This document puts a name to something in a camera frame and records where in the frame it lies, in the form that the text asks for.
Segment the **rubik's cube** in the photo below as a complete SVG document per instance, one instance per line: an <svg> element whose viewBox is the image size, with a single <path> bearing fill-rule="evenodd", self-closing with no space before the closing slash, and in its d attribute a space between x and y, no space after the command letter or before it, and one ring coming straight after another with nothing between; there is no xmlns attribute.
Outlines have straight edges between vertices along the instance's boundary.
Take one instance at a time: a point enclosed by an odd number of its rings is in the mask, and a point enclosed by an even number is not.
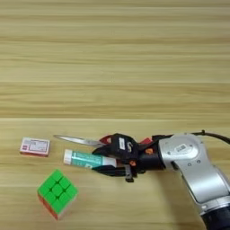
<svg viewBox="0 0 230 230"><path fill-rule="evenodd" d="M60 219L77 193L77 188L60 170L55 170L38 188L40 201L55 219Z"/></svg>

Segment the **wood grain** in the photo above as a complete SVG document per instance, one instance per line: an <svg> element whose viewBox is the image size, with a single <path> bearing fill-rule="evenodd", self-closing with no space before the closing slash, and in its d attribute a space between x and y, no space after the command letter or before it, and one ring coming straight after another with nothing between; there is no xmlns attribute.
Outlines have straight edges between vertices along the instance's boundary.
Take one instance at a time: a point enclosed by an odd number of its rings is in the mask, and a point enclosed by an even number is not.
<svg viewBox="0 0 230 230"><path fill-rule="evenodd" d="M206 129L230 133L228 0L0 0L0 222L15 229L203 230L176 172L127 184L63 165L63 134ZM19 154L22 137L51 139L49 158ZM228 146L204 138L230 177ZM55 221L36 197L54 169L78 187Z"/></svg>

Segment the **black cable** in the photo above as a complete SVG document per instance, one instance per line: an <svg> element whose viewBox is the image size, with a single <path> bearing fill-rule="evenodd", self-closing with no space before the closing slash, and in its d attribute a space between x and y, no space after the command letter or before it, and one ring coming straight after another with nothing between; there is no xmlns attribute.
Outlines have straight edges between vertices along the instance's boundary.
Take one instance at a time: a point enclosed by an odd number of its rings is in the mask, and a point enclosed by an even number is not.
<svg viewBox="0 0 230 230"><path fill-rule="evenodd" d="M217 138L219 140L226 142L228 145L230 145L229 137L225 137L225 136L215 134L215 133L207 133L205 130L202 130L201 132L191 133L191 134L196 135L196 136L208 136L208 137ZM153 141L151 143L139 146L139 151L143 151L149 147L152 147L153 145L157 144L160 139L165 139L165 138L169 138L172 136L173 135L154 135Z"/></svg>
<svg viewBox="0 0 230 230"><path fill-rule="evenodd" d="M230 145L230 138L219 135L219 134L207 133L205 130L202 130L201 132L198 132L198 133L192 133L192 134L194 134L196 136L208 136L208 137L217 138L217 139L220 139L220 140L226 142L228 145Z"/></svg>

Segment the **tube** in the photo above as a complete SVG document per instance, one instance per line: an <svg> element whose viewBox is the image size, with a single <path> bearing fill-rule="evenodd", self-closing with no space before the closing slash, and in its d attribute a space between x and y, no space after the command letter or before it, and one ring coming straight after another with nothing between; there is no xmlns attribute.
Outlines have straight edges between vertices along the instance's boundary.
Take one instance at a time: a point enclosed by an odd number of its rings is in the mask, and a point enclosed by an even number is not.
<svg viewBox="0 0 230 230"><path fill-rule="evenodd" d="M117 160L102 155L89 155L66 149L64 155L64 164L72 164L85 168L94 168L103 165L112 165L117 167Z"/></svg>

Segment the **robotic arm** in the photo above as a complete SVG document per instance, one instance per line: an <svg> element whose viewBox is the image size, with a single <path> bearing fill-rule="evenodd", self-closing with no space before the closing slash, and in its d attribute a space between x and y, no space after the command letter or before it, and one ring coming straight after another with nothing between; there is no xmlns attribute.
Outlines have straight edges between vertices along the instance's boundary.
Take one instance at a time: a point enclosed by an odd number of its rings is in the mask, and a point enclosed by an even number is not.
<svg viewBox="0 0 230 230"><path fill-rule="evenodd" d="M109 176L133 177L147 170L179 170L207 230L230 230L230 182L208 159L207 149L197 135L230 139L205 131L193 134L153 136L153 141L138 144L132 137L115 134L108 145L93 151L95 155L113 155L124 165L93 168Z"/></svg>

